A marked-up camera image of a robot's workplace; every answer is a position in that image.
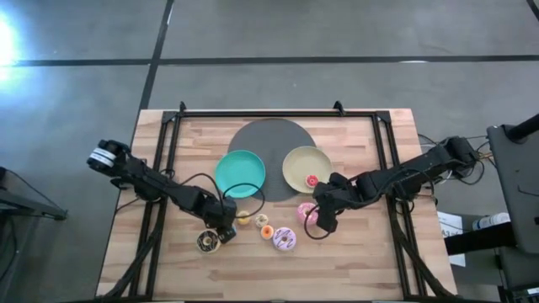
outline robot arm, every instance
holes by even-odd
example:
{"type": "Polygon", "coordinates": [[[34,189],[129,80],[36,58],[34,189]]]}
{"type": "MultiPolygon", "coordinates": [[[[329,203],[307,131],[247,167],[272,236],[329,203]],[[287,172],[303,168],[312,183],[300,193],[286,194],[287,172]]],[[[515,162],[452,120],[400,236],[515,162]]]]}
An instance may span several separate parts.
{"type": "Polygon", "coordinates": [[[215,228],[222,243],[230,241],[236,232],[232,223],[236,216],[236,202],[218,198],[197,186],[176,183],[133,157],[130,148],[118,141],[99,142],[87,160],[93,170],[112,177],[115,186],[121,183],[133,185],[136,194],[145,201],[169,197],[182,211],[204,221],[207,228],[215,228]]]}
{"type": "Polygon", "coordinates": [[[449,137],[425,154],[396,167],[359,174],[351,179],[332,173],[328,183],[319,183],[312,197],[318,202],[317,226],[327,232],[337,229],[336,216],[377,202],[384,194],[411,200],[423,183],[452,170],[464,177],[479,160],[466,138],[449,137]]]}

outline wooden table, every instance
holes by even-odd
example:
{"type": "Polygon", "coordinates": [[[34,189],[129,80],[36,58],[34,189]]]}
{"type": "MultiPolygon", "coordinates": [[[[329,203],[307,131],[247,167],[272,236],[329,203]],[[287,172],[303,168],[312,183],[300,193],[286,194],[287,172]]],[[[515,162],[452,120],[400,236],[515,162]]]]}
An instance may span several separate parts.
{"type": "MultiPolygon", "coordinates": [[[[412,111],[390,111],[401,161],[418,156],[421,149],[412,111]]],[[[143,110],[137,123],[133,155],[146,158],[148,163],[153,162],[161,116],[162,110],[143,110]]],[[[174,164],[175,180],[182,181],[200,172],[214,176],[215,166],[227,153],[234,134],[253,120],[183,119],[174,164]]],[[[290,120],[311,134],[318,148],[332,159],[335,171],[350,177],[379,168],[369,119],[290,120]]],[[[384,142],[387,161],[391,163],[385,136],[384,142]]],[[[162,167],[165,167],[167,151],[165,146],[162,167]]],[[[192,184],[215,192],[205,178],[197,178],[192,184]]],[[[119,205],[133,198],[134,193],[124,192],[119,205]]],[[[299,194],[287,201],[268,202],[261,211],[268,215],[273,227],[288,226],[296,232],[297,245],[293,252],[275,250],[270,242],[260,237],[259,229],[251,222],[248,226],[238,226],[237,236],[210,255],[200,253],[195,246],[197,235],[205,229],[203,222],[168,204],[154,300],[402,299],[384,199],[361,210],[345,211],[338,217],[338,230],[322,241],[309,239],[296,221],[296,207],[311,200],[308,195],[299,194]]],[[[255,210],[259,203],[256,199],[237,202],[239,210],[255,210]]],[[[137,202],[116,215],[98,295],[110,290],[134,258],[142,212],[143,203],[137,202]]],[[[421,257],[437,279],[455,294],[456,286],[432,199],[416,200],[412,217],[421,257]]],[[[322,232],[313,227],[315,236],[322,232]]],[[[409,259],[407,268],[415,290],[409,259]]],[[[139,291],[142,292],[144,274],[141,281],[139,291]]]]}

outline black metal frame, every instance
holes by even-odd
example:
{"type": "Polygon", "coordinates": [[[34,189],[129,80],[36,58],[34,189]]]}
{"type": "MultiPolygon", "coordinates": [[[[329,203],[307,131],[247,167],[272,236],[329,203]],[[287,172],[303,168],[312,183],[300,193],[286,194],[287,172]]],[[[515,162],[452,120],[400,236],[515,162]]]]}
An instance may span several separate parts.
{"type": "MultiPolygon", "coordinates": [[[[232,118],[232,117],[356,117],[356,118],[368,118],[371,119],[372,127],[374,130],[374,137],[376,142],[376,150],[379,157],[380,168],[387,168],[386,153],[384,151],[384,145],[382,142],[381,124],[386,128],[387,140],[389,145],[389,151],[391,154],[392,162],[394,165],[399,164],[397,144],[395,142],[395,136],[393,134],[391,115],[389,111],[377,110],[377,111],[345,111],[342,104],[337,101],[334,105],[334,110],[270,110],[270,111],[242,111],[242,110],[225,110],[225,111],[188,111],[185,108],[184,103],[180,105],[179,111],[165,111],[161,121],[161,129],[159,131],[159,137],[157,140],[156,155],[154,158],[153,169],[159,170],[160,163],[162,161],[163,147],[165,141],[165,135],[167,133],[168,125],[173,122],[171,144],[168,151],[168,160],[165,172],[169,172],[173,169],[174,155],[179,137],[180,121],[183,118],[232,118]]],[[[426,287],[424,283],[424,277],[420,274],[419,270],[414,266],[414,275],[417,281],[418,294],[412,295],[410,284],[408,281],[408,273],[406,271],[406,263],[403,255],[403,246],[400,242],[396,241],[395,227],[400,229],[397,221],[396,201],[392,196],[387,196],[387,208],[389,214],[389,222],[392,225],[392,236],[395,248],[396,261],[399,272],[400,284],[403,292],[403,300],[435,300],[437,302],[457,302],[468,301],[458,298],[447,297],[428,297],[426,287]]],[[[157,203],[147,203],[144,209],[144,215],[142,217],[141,233],[139,237],[136,260],[127,269],[127,273],[130,273],[128,280],[125,280],[125,287],[116,293],[114,297],[97,297],[96,300],[101,302],[107,301],[125,301],[125,302],[143,302],[151,301],[153,297],[153,291],[155,287],[155,279],[157,276],[157,266],[159,260],[159,249],[161,247],[161,236],[163,234],[165,214],[167,210],[168,199],[162,199],[157,203]],[[150,230],[150,219],[152,217],[152,210],[154,207],[158,207],[157,219],[153,227],[152,233],[148,236],[150,230]],[[144,295],[138,295],[141,265],[143,260],[147,257],[148,253],[152,251],[148,267],[147,285],[144,290],[144,295]],[[127,297],[121,297],[127,284],[130,284],[129,293],[127,297]]],[[[403,218],[405,225],[405,232],[410,245],[415,252],[418,251],[417,242],[415,239],[414,225],[412,222],[412,216],[407,205],[403,205],[403,218]]]]}

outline concrete floor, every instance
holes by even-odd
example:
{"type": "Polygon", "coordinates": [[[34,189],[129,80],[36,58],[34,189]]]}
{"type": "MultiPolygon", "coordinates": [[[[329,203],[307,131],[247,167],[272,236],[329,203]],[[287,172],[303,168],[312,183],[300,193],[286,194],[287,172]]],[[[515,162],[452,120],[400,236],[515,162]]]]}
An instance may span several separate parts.
{"type": "MultiPolygon", "coordinates": [[[[152,57],[165,0],[0,0],[0,63],[152,57]]],[[[176,0],[163,58],[486,56],[539,53],[525,0],[176,0]]],[[[12,301],[93,297],[118,191],[86,158],[130,142],[148,66],[0,67],[0,165],[69,209],[40,220],[12,301]]],[[[418,131],[484,135],[539,111],[539,62],[161,66],[150,109],[412,108],[418,131]]],[[[473,142],[478,146],[481,140],[473,142]]],[[[439,210],[504,210],[495,171],[437,189],[439,210]]],[[[491,288],[459,284],[465,297],[491,288]]]]}

